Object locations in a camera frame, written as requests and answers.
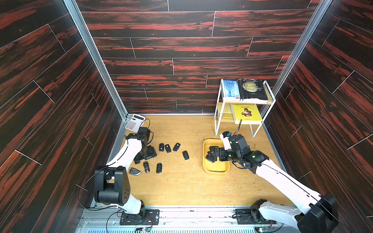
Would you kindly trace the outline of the black silver car key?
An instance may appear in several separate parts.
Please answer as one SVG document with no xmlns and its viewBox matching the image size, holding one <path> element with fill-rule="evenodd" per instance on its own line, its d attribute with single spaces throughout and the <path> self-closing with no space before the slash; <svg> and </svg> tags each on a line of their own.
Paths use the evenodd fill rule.
<svg viewBox="0 0 373 233">
<path fill-rule="evenodd" d="M 139 176 L 141 174 L 141 171 L 139 171 L 139 170 L 137 170 L 135 168 L 130 168 L 129 174 L 130 175 L 134 175 L 134 176 Z"/>
</svg>

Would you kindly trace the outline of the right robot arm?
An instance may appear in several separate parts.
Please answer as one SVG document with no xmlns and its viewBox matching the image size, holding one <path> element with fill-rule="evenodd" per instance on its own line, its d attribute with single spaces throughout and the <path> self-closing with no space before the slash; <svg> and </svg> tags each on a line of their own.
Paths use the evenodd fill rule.
<svg viewBox="0 0 373 233">
<path fill-rule="evenodd" d="M 234 217 L 239 224 L 246 219 L 256 224 L 280 222 L 302 233 L 331 233 L 338 226 L 335 198 L 322 196 L 288 175 L 261 151 L 251 150 L 242 135 L 224 132 L 220 137 L 223 147 L 209 146 L 205 156 L 207 161 L 239 165 L 240 169 L 268 181 L 294 204 L 284 206 L 259 199 L 245 212 L 236 210 Z"/>
</svg>

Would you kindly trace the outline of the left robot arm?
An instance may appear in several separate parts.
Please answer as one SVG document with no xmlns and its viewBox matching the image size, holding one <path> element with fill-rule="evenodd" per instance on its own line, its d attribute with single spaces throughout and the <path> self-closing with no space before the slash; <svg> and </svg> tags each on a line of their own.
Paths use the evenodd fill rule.
<svg viewBox="0 0 373 233">
<path fill-rule="evenodd" d="M 146 218 L 144 202 L 131 195 L 128 178 L 132 162 L 139 164 L 157 156 L 153 146 L 148 141 L 151 131 L 141 127 L 136 134 L 126 137 L 123 148 L 104 167 L 95 171 L 94 199 L 96 202 L 116 206 L 137 221 Z"/>
</svg>

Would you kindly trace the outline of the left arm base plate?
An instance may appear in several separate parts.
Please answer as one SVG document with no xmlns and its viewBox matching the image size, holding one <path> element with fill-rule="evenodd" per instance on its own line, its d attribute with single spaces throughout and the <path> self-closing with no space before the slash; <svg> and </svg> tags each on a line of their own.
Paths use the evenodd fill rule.
<svg viewBox="0 0 373 233">
<path fill-rule="evenodd" d="M 136 215 L 122 213 L 119 224 L 120 226 L 158 225 L 159 215 L 159 209 L 145 209 Z"/>
</svg>

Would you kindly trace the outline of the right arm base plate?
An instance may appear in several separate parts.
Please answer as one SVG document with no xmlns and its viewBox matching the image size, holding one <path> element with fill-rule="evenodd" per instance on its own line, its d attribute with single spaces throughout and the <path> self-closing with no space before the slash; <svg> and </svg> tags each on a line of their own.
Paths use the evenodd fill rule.
<svg viewBox="0 0 373 233">
<path fill-rule="evenodd" d="M 276 221 L 264 219 L 258 210 L 252 209 L 236 209 L 232 215 L 233 219 L 236 219 L 239 225 L 248 224 L 260 224 L 260 225 L 272 225 L 276 224 Z"/>
</svg>

